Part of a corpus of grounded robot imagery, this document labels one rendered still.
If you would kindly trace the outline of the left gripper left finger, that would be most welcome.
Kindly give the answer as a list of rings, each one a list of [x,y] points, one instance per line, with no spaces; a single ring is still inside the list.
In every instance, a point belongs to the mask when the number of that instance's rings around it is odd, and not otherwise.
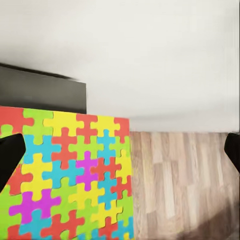
[[[22,133],[0,138],[0,193],[26,152]]]

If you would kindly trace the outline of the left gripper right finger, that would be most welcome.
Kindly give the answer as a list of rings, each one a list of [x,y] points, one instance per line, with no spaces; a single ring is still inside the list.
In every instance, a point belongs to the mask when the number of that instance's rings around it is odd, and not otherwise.
[[[240,173],[240,133],[230,132],[227,135],[224,151]]]

